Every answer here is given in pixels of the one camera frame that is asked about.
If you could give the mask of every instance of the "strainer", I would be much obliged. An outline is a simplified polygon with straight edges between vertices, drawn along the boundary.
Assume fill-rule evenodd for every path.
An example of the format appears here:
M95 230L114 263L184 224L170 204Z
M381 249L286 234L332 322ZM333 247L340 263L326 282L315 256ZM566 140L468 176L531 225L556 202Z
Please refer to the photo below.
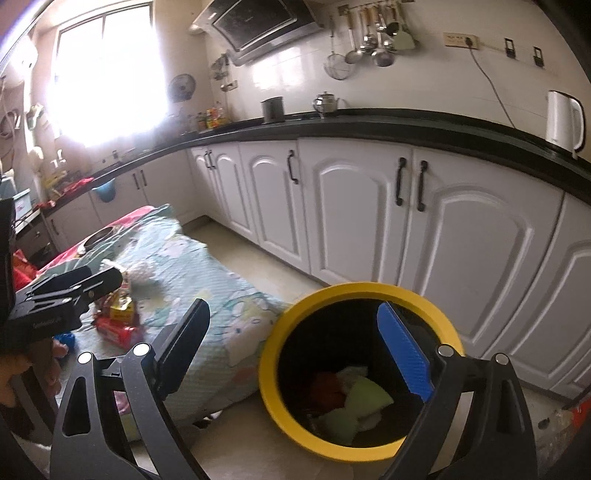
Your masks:
M335 21L329 17L331 53L324 61L324 71L335 80L345 80L353 72L353 65L345 61L345 56L335 53Z

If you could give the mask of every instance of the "black countertop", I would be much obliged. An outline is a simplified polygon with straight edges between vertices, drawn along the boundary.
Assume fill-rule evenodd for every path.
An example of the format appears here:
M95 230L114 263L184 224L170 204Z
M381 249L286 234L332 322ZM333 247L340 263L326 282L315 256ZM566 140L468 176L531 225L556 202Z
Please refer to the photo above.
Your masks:
M409 109L346 109L321 119L313 112L287 115L285 122L262 118L182 135L96 177L45 210L50 215L76 197L127 171L178 150L226 142L296 140L303 137L360 138L436 148L488 160L547 181L591 205L591 163L540 137L486 120Z

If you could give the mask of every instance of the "person's hand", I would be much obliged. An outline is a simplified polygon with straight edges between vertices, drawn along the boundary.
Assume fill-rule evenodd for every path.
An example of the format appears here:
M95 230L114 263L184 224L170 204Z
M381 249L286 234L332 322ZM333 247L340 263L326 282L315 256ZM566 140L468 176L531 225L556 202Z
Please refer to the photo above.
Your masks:
M68 353L68 347L53 340L53 348L50 364L47 367L44 375L47 383L46 393L49 397L55 397L61 391L60 364L57 358L63 358ZM7 407L13 408L16 406L17 399L10 386L10 379L14 375L21 375L32 366L29 358L22 354L19 355L2 355L0 356L0 403Z

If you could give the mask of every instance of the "drawer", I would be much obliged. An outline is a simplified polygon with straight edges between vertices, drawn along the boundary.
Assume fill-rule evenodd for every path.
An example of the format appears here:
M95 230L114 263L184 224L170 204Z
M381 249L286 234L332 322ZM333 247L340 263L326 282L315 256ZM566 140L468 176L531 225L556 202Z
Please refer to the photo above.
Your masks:
M17 237L17 246L27 258L50 243L51 238L43 222L26 226Z

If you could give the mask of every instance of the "sunlight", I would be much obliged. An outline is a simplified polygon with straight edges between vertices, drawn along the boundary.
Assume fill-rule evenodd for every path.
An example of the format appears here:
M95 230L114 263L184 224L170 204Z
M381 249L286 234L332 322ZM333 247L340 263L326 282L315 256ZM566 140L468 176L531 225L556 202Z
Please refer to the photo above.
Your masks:
M147 131L167 110L164 72L148 7L65 31L52 107L61 133L85 146Z

